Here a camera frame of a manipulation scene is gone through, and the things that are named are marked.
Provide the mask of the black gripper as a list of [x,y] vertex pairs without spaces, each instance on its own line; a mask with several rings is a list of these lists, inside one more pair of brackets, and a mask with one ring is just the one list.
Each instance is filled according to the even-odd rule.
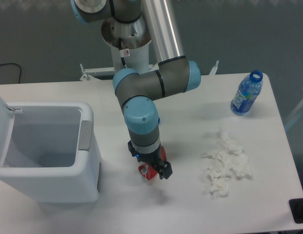
[[135,157],[138,162],[147,163],[149,174],[158,173],[161,180],[169,179],[172,175],[171,164],[166,161],[165,149],[161,145],[155,151],[147,154],[138,152],[131,141],[127,145],[132,157]]

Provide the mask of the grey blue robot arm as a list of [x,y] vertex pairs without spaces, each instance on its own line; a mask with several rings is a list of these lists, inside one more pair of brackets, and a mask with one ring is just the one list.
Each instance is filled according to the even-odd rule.
[[75,16],[85,23],[102,20],[101,34],[110,46],[118,99],[130,141],[128,149],[149,164],[160,179],[171,164],[162,158],[155,100],[196,89],[201,72],[182,48],[169,0],[73,0]]

